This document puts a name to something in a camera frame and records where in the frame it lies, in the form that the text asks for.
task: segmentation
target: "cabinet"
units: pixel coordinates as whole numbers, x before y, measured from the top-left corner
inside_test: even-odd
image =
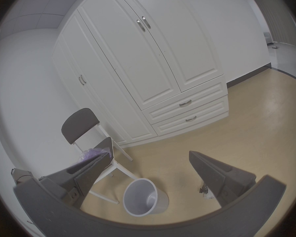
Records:
[[[84,0],[54,65],[120,145],[178,135],[228,116],[225,77],[198,23],[181,0]]]

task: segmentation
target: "wooden floor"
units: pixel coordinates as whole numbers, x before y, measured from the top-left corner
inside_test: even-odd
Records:
[[[127,148],[130,162],[116,160],[138,177],[152,180],[169,196],[166,212],[133,217],[122,198],[132,181],[115,170],[92,190],[118,199],[118,205],[89,194],[81,209],[104,219],[132,224],[164,224],[193,219],[220,208],[199,193],[202,181],[188,160],[190,150],[287,185],[276,211],[256,236],[265,236],[296,200],[296,80],[268,69],[228,90],[229,117],[169,139]]]

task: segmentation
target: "chair leg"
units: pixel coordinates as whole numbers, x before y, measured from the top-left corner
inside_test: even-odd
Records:
[[[123,155],[125,155],[128,160],[133,161],[132,157],[130,157],[114,140],[112,140],[113,146],[116,147],[119,151],[122,152]]]
[[[105,195],[102,195],[102,194],[99,194],[99,193],[96,193],[96,192],[93,192],[93,191],[89,191],[92,195],[95,195],[95,196],[97,196],[97,197],[99,197],[99,198],[101,198],[101,199],[104,199],[104,200],[106,200],[106,201],[109,201],[109,202],[111,202],[111,203],[115,203],[115,204],[119,204],[119,201],[117,201],[117,200],[113,200],[113,199],[110,199],[110,198],[108,198],[107,196],[105,196]]]
[[[98,181],[102,180],[104,177],[109,175],[114,169],[116,169],[116,166],[114,166],[113,164],[111,166],[107,167],[105,170],[103,170],[103,172],[99,175],[99,177],[95,180],[94,183],[97,183]]]
[[[120,171],[122,171],[124,174],[128,175],[129,177],[133,178],[133,179],[138,179],[137,176],[135,176],[132,172],[130,172],[129,170],[127,170],[126,168],[124,168],[121,164],[119,164],[116,160],[112,160],[111,161],[112,165],[114,165],[117,169],[119,169]]]

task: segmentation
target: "white trash can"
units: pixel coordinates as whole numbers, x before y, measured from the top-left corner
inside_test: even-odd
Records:
[[[169,205],[169,198],[150,180],[138,178],[126,188],[123,204],[130,215],[142,217],[164,212]]]

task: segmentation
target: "silver handle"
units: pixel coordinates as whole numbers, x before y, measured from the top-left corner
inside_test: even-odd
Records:
[[[192,121],[192,120],[194,120],[194,119],[196,119],[196,116],[193,117],[193,118],[190,118],[190,119],[186,119],[185,121],[186,121],[186,122],[190,122],[190,121]]]
[[[139,24],[140,28],[145,32],[145,28],[143,27],[143,25],[141,24],[141,22],[137,19],[136,22]]]
[[[80,75],[80,77],[81,77],[81,79],[83,80],[83,77],[82,77],[82,75]],[[84,83],[87,83],[85,80],[83,80],[83,82],[84,82]]]
[[[188,105],[188,104],[190,104],[190,103],[192,103],[192,99],[189,100],[189,101],[187,101],[186,103],[179,104],[179,106],[180,106],[180,107],[183,107],[183,106]]]
[[[79,78],[79,82],[82,84],[82,85],[84,85],[84,83],[80,80],[80,77],[78,77]]]
[[[142,16],[143,21],[145,22],[145,24],[147,25],[147,27],[150,29],[150,24],[147,22],[146,18],[144,16]]]

